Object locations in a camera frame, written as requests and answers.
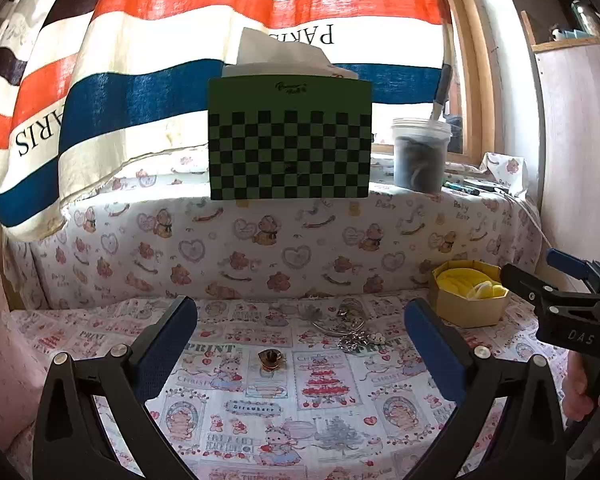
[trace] printed fabric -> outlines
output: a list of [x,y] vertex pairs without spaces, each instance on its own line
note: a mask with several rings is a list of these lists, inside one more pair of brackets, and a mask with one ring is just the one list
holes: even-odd
[[[160,395],[146,404],[168,442],[198,476],[233,480],[401,480],[440,432],[454,409],[427,372],[405,333],[402,310],[426,290],[341,296],[324,300],[196,300],[199,321]],[[90,310],[13,312],[14,330],[49,364],[58,351],[74,358],[101,356],[117,343],[131,344],[164,313],[171,300],[128,300]],[[382,346],[344,354],[336,340],[305,318],[318,308],[326,319],[340,306],[368,317]],[[472,347],[499,358],[528,361],[544,355],[558,385],[567,352],[535,337],[532,306],[512,295],[496,326],[461,330]],[[267,371],[258,352],[277,348],[283,365]],[[480,463],[498,423],[498,399],[469,458]],[[96,397],[113,449],[139,473],[105,400]],[[10,450],[30,470],[32,430]]]
[[0,222],[32,241],[130,161],[207,142],[206,88],[244,27],[373,83],[373,130],[427,117],[438,0],[13,0],[0,14]]
[[194,157],[175,157],[177,175],[116,178],[69,206],[54,235],[8,241],[27,308],[391,292],[427,286],[447,260],[533,272],[540,254],[528,206],[509,196],[371,183],[358,200],[213,202]]

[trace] cable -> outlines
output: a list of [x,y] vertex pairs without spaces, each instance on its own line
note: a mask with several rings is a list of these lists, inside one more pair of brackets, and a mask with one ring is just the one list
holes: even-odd
[[[549,238],[547,238],[546,235],[544,234],[544,232],[542,231],[542,228],[539,225],[539,220],[536,221],[536,215],[533,214],[533,212],[531,211],[531,209],[528,206],[528,204],[524,200],[520,200],[519,198],[511,196],[510,194],[507,194],[507,193],[500,193],[500,195],[504,196],[509,201],[513,202],[514,204],[519,205],[522,209],[525,210],[525,213],[527,214],[527,216],[529,216],[529,219],[531,220],[531,222],[533,223],[533,225],[536,227],[536,229],[538,229],[538,232],[540,233],[540,235],[542,237],[542,240],[544,240],[544,242],[549,246],[550,249],[553,249],[554,247],[551,245],[551,242],[549,241]],[[570,276],[570,275],[568,275],[568,274],[565,274],[565,276],[571,282],[571,286],[573,287],[573,290],[577,291],[578,288],[576,287],[576,283],[573,280],[573,277]]]

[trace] blue gripper pad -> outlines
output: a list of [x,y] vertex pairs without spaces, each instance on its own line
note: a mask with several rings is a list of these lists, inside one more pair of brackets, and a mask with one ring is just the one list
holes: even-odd
[[136,338],[128,361],[136,399],[145,402],[160,395],[197,323],[196,302],[188,296],[178,296],[158,322]]
[[586,280],[589,277],[589,266],[585,260],[558,249],[549,249],[546,252],[546,262],[547,265],[573,276],[577,280]]
[[442,396],[461,404],[474,366],[469,345],[421,298],[411,300],[404,308],[404,325]]

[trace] metal screw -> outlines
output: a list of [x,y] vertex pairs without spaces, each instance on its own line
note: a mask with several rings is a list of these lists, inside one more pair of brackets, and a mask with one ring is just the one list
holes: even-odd
[[546,366],[546,359],[544,356],[536,354],[534,355],[533,360],[536,366]]
[[113,355],[113,357],[122,357],[126,354],[126,348],[127,346],[124,343],[120,343],[119,345],[112,346],[109,353]]
[[486,346],[477,346],[474,348],[474,354],[480,359],[488,359],[491,357],[491,350]]
[[54,357],[54,364],[55,365],[61,365],[68,358],[69,358],[69,356],[66,354],[66,352],[60,352],[59,354],[56,354],[56,356]]

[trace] blue stripe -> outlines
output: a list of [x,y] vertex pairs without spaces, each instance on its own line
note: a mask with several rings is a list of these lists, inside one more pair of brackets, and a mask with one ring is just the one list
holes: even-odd
[[[113,72],[88,76],[70,90],[64,105],[59,153],[101,134],[206,110],[210,78],[224,63],[199,59],[144,75]],[[339,64],[373,83],[373,101],[384,104],[432,102],[439,68],[383,64]]]
[[353,70],[360,79],[371,81],[373,102],[387,105],[433,102],[441,72],[439,68],[426,66],[379,63],[334,63],[334,65]]
[[0,194],[0,223],[14,227],[58,200],[58,158],[55,157]]
[[210,78],[224,63],[199,59],[143,75],[101,73],[77,82],[64,103],[58,153],[101,134],[206,110]]

